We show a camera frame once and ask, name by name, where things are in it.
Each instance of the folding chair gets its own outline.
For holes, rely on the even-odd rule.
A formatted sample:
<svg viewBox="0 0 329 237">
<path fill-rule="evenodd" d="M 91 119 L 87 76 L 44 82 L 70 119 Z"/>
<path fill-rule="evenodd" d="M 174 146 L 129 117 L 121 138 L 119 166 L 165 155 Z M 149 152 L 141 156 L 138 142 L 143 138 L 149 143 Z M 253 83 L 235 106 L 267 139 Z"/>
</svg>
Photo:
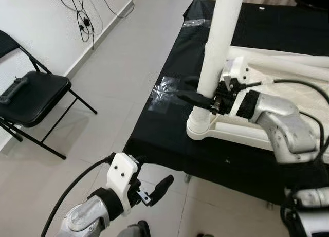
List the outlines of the folding chair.
<svg viewBox="0 0 329 237">
<path fill-rule="evenodd" d="M 20 49 L 29 57 L 35 71 L 25 74 L 24 78 L 27 78 L 28 83 L 12 96 L 9 104 L 0 104 L 0 127 L 18 141 L 21 142 L 23 140 L 21 136 L 23 136 L 65 160 L 66 156 L 45 145 L 44 141 L 77 100 L 94 114 L 97 114 L 97 111 L 71 90 L 71 82 L 67 77 L 53 75 L 12 37 L 0 30 L 0 58 L 15 49 Z M 39 124 L 67 92 L 75 96 L 75 100 L 41 141 L 15 126 L 33 127 Z"/>
</svg>

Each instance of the table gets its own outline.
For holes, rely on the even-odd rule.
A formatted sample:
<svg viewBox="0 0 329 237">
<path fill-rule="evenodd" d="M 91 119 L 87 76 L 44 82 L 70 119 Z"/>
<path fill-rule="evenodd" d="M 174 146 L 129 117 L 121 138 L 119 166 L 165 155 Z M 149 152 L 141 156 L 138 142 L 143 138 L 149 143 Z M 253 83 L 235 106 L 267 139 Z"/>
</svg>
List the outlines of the table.
<svg viewBox="0 0 329 237">
<path fill-rule="evenodd" d="M 200 75 L 214 5 L 211 0 L 191 3 L 155 85 L 170 77 L 178 89 L 193 90 L 182 79 Z M 189 26 L 193 21 L 199 25 Z M 328 13 L 243 3 L 231 45 L 328 56 L 328 42 Z M 172 97 L 161 109 L 150 111 L 150 105 L 154 105 L 152 97 L 124 152 L 146 155 L 148 163 L 184 171 L 274 204 L 282 202 L 284 184 L 273 152 L 214 138 L 192 140 L 186 134 L 186 121 L 193 106 Z"/>
</svg>

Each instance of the silver robotic arm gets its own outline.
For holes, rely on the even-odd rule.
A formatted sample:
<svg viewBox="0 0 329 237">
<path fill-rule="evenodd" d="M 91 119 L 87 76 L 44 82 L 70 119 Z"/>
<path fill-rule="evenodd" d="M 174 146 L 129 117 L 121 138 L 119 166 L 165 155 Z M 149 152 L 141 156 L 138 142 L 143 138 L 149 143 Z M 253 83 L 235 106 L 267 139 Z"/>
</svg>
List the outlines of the silver robotic arm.
<svg viewBox="0 0 329 237">
<path fill-rule="evenodd" d="M 174 181 L 169 175 L 151 193 L 143 192 L 137 179 L 141 163 L 134 157 L 117 153 L 107 173 L 105 188 L 99 188 L 88 200 L 73 207 L 64 217 L 57 237 L 98 237 L 119 215 L 128 215 L 131 208 L 143 202 L 155 205 Z"/>
<path fill-rule="evenodd" d="M 213 99 L 191 91 L 180 91 L 177 96 L 214 115 L 230 113 L 238 104 L 235 100 L 239 92 L 260 82 L 244 84 L 248 70 L 238 58 L 227 64 L 235 66 L 222 71 Z M 197 85 L 198 78 L 185 82 Z M 329 236 L 329 176 L 313 131 L 301 119 L 298 108 L 286 99 L 254 90 L 245 95 L 238 108 L 236 115 L 260 125 L 273 147 L 286 188 L 281 218 L 290 236 Z"/>
<path fill-rule="evenodd" d="M 322 159 L 317 159 L 312 129 L 297 107 L 251 90 L 237 115 L 259 124 L 269 137 L 286 183 L 281 214 L 290 236 L 329 236 L 329 177 Z"/>
</svg>

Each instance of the black cushion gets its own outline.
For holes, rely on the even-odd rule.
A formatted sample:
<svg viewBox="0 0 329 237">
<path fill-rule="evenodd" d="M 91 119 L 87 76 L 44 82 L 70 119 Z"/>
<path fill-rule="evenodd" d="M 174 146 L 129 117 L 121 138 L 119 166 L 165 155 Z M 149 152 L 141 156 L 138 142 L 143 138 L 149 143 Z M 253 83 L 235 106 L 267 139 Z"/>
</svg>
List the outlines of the black cushion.
<svg viewBox="0 0 329 237">
<path fill-rule="evenodd" d="M 24 85 L 9 105 L 0 104 L 0 117 L 32 127 L 39 124 L 71 88 L 68 78 L 43 72 L 30 71 Z"/>
</svg>

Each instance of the black shoe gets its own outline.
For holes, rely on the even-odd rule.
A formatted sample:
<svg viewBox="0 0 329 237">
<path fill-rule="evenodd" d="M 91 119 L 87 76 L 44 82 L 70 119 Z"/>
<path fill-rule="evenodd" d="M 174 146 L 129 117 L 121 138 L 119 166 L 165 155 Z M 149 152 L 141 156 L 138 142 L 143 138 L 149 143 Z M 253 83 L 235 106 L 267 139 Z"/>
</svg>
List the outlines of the black shoe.
<svg viewBox="0 0 329 237">
<path fill-rule="evenodd" d="M 150 228 L 146 221 L 139 221 L 137 225 L 140 227 L 142 237 L 151 237 Z"/>
</svg>

